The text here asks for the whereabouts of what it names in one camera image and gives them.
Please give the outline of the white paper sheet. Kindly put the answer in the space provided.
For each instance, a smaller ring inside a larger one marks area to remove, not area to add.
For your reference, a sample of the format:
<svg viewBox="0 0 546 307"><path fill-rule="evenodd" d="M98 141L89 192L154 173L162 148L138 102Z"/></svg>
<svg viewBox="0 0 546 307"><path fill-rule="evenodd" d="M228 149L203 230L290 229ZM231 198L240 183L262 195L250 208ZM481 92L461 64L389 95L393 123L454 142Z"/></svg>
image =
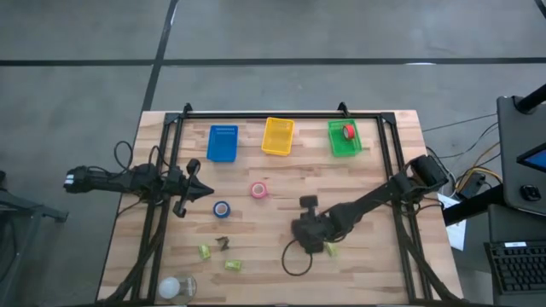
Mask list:
<svg viewBox="0 0 546 307"><path fill-rule="evenodd" d="M438 194L438 200L444 205L444 209L448 209L451 206L457 205L459 203L458 200L452 199L443 194ZM461 252L464 250L466 224L467 221L463 220L459 223L455 223L451 226L446 227L450 246Z"/></svg>

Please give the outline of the green plastic basket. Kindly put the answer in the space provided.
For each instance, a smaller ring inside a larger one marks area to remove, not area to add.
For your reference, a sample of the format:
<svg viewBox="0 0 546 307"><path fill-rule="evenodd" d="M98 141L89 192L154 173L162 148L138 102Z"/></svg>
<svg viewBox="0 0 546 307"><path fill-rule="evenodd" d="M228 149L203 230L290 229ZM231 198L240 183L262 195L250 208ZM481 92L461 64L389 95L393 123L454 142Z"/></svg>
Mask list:
<svg viewBox="0 0 546 307"><path fill-rule="evenodd" d="M356 135L353 140L344 138L342 128L344 125L354 126ZM340 119L328 121L328 136L334 157L353 157L362 151L362 143L354 119Z"/></svg>

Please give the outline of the white light bulb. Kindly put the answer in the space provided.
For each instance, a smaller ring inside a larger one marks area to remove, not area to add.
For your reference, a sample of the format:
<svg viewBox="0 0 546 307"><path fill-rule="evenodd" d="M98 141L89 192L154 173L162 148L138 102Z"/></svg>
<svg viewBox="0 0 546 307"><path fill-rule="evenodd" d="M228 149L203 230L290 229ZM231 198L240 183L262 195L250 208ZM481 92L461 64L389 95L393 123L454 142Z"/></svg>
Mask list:
<svg viewBox="0 0 546 307"><path fill-rule="evenodd" d="M166 277L162 280L158 287L158 294L163 299L175 298L181 291L180 281L175 277Z"/></svg>

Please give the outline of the black pole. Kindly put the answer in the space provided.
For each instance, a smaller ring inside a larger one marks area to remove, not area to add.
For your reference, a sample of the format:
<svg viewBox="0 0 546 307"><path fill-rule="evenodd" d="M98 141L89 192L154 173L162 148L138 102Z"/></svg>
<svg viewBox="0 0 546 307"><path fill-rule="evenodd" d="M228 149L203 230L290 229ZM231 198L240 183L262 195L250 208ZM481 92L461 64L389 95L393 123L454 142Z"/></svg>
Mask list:
<svg viewBox="0 0 546 307"><path fill-rule="evenodd" d="M514 106L515 108L523 114L531 114L535 112L535 109L538 105L546 101L546 84L542 85L537 90L534 90L528 96L523 98L515 97Z"/></svg>

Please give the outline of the tablet screen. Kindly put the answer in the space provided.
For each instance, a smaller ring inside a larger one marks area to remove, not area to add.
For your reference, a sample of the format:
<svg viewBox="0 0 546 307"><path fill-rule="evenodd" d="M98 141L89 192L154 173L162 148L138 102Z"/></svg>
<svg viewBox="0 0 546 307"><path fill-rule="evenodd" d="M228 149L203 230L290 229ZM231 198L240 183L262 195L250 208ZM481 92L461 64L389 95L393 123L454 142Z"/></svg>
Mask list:
<svg viewBox="0 0 546 307"><path fill-rule="evenodd" d="M519 155L517 163L546 173L546 142Z"/></svg>

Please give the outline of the black round knob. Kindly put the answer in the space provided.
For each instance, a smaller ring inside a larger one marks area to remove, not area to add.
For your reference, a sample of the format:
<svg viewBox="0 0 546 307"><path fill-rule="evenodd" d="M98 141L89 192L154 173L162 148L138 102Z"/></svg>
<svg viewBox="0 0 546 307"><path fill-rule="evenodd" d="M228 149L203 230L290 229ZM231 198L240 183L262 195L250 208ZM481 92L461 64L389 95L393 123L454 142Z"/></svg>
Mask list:
<svg viewBox="0 0 546 307"><path fill-rule="evenodd" d="M540 194L540 191L537 186L534 185L522 185L520 187L520 195L521 197L530 202L539 201L542 199L542 196Z"/></svg>

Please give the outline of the grey metal stand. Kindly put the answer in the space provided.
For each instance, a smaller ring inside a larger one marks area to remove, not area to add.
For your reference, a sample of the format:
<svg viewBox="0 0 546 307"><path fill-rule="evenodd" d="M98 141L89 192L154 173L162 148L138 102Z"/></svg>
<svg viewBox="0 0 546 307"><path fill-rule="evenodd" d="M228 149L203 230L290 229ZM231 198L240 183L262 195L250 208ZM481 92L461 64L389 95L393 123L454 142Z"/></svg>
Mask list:
<svg viewBox="0 0 546 307"><path fill-rule="evenodd" d="M6 173L0 171L0 307L7 306L20 279L23 258L29 252L43 217L57 223L68 212L11 194L5 188Z"/></svg>

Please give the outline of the grey equipment cart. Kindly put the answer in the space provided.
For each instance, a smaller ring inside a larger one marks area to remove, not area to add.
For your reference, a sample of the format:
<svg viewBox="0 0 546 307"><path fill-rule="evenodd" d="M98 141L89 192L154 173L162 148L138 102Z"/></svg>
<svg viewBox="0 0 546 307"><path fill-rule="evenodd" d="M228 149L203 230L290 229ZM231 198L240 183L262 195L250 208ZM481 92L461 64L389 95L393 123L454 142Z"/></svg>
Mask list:
<svg viewBox="0 0 546 307"><path fill-rule="evenodd" d="M501 144L503 194L505 202L519 210L546 216L546 173L517 163L517 157L546 142L546 105L540 105L532 114L520 113L514 98L497 99L497 122ZM524 200L522 185L537 186L542 199Z"/></svg>

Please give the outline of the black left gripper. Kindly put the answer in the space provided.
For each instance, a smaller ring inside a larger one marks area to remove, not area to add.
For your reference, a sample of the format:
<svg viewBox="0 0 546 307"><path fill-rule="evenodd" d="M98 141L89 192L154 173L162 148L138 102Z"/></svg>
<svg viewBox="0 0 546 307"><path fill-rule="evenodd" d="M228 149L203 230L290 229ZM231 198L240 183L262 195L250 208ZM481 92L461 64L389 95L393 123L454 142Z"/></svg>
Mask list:
<svg viewBox="0 0 546 307"><path fill-rule="evenodd" d="M200 161L192 158L186 165L187 175L183 174L183 171L179 166L170 169L168 173L168 194L180 197L180 200L177 201L173 207L173 213L177 217L185 217L187 211L185 209L185 202L189 198L193 179L194 188L197 188L198 190L191 192L192 202L214 193L212 188L202 183L196 176L199 170Z"/></svg>

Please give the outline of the blue plastic basket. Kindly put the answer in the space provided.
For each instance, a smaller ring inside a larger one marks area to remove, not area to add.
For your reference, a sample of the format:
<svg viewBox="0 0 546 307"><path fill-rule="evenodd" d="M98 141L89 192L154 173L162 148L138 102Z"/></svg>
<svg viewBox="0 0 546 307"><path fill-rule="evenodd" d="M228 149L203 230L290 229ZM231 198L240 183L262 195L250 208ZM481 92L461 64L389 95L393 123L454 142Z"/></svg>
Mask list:
<svg viewBox="0 0 546 307"><path fill-rule="evenodd" d="M213 162L234 162L237 144L238 127L236 125L212 125L206 157Z"/></svg>

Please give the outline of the yellow plastic basket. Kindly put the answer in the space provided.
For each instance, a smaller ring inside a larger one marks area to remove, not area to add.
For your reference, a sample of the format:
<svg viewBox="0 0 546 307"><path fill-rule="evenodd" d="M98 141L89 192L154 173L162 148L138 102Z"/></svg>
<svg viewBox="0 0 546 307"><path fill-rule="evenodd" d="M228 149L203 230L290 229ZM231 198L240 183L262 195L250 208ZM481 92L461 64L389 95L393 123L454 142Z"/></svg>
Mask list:
<svg viewBox="0 0 546 307"><path fill-rule="evenodd" d="M291 153L295 123L291 119L266 119L261 149L266 154L288 156Z"/></svg>

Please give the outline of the black laptop keyboard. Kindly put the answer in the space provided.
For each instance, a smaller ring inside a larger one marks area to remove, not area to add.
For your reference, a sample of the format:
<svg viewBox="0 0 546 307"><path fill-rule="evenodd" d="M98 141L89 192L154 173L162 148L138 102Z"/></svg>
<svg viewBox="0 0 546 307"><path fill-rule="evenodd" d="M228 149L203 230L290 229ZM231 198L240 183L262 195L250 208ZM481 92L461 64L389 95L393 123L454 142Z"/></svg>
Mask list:
<svg viewBox="0 0 546 307"><path fill-rule="evenodd" d="M546 240L486 242L484 246L500 293L546 293Z"/></svg>

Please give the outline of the black metal rig frame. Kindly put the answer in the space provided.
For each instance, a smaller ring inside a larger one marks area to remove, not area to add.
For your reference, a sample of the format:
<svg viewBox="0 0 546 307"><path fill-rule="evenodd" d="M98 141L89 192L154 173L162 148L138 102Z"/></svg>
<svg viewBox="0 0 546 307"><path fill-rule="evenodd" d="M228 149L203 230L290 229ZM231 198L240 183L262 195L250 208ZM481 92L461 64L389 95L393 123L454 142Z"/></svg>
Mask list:
<svg viewBox="0 0 546 307"><path fill-rule="evenodd" d="M261 149L268 117L294 121L291 153ZM334 157L328 121L354 119L362 151ZM238 127L234 162L206 157L212 125ZM214 193L189 202L186 216L173 213L174 199L140 205L124 196L115 218L97 301L103 305L160 304L160 281L192 275L197 292L192 305L451 305L462 290L440 207L427 195L420 210L387 203L365 214L337 244L338 255L308 255L293 241L290 223L301 208L299 198L314 194L325 211L354 201L399 173L426 152L413 111L234 111L146 112L134 143L136 164L153 159L160 171L201 162L199 179ZM254 182L268 195L251 196ZM217 218L214 204L226 201L227 218ZM220 251L216 239L229 238ZM200 258L199 245L211 257ZM240 271L224 268L240 260Z"/></svg>

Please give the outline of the blue tape roll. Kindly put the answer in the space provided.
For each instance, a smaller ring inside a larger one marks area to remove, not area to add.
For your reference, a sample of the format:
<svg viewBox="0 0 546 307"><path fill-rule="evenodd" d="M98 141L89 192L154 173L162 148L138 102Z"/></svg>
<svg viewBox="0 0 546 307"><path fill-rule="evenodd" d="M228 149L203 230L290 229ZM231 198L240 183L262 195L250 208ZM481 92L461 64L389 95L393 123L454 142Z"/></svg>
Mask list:
<svg viewBox="0 0 546 307"><path fill-rule="evenodd" d="M214 204L212 212L217 218L227 218L231 213L231 209L229 204L222 200Z"/></svg>

